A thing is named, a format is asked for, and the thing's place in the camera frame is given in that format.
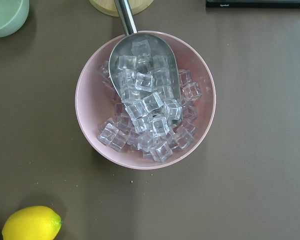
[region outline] pile of ice cubes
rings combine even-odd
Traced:
[[[115,120],[107,119],[101,126],[98,140],[120,152],[129,145],[142,151],[143,158],[164,162],[174,151],[182,151],[194,141],[197,118],[193,104],[202,92],[193,82],[190,71],[178,70],[181,102],[174,98],[168,57],[151,54],[148,41],[132,43],[132,55],[118,57],[117,69],[120,95],[109,76],[109,61],[98,69],[102,82],[112,89]],[[173,120],[182,121],[180,125]]]

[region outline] bowl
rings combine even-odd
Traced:
[[[112,49],[125,35],[105,43],[87,61],[76,86],[75,110],[84,136],[102,156],[127,168],[152,170],[179,162],[203,141],[214,118],[216,90],[207,64],[189,44],[167,33],[140,32],[154,34],[165,40],[174,52],[178,68],[190,70],[192,81],[198,82],[202,96],[194,102],[198,117],[191,122],[198,128],[193,136],[195,142],[183,151],[175,151],[166,161],[156,162],[152,159],[143,159],[141,151],[132,151],[126,147],[121,152],[117,152],[98,141],[97,137],[100,135],[98,126],[108,118],[115,117],[115,106],[110,100],[111,90],[102,83],[98,68],[109,59]]]
[[[0,0],[0,38],[20,29],[28,13],[29,0]]]

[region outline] pink bowl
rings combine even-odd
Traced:
[[[198,131],[194,135],[195,142],[186,150],[176,151],[165,162],[143,159],[140,151],[128,148],[117,152],[98,141],[100,126],[108,118],[115,117],[114,104],[110,100],[111,92],[101,82],[98,68],[109,59],[114,46],[124,35],[120,35],[100,47],[84,66],[75,92],[75,110],[81,130],[102,156],[121,166],[131,169],[158,169],[172,165],[192,153],[203,141],[212,124],[216,108],[216,90],[212,75],[202,57],[181,39],[158,31],[141,31],[156,35],[165,40],[172,48],[179,69],[190,70],[193,82],[198,82],[202,97],[195,103],[198,117],[192,121]]]

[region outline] black device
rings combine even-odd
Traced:
[[[300,9],[300,0],[205,0],[207,8],[288,8]]]

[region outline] silver scoop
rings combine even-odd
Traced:
[[[119,96],[121,96],[117,69],[119,56],[133,55],[131,52],[132,42],[140,42],[143,40],[147,40],[151,48],[152,56],[167,56],[173,95],[174,98],[181,104],[178,68],[176,58],[172,49],[160,37],[149,33],[137,31],[128,0],[114,0],[114,2],[126,35],[115,45],[109,59],[109,73],[117,93],[119,94]]]

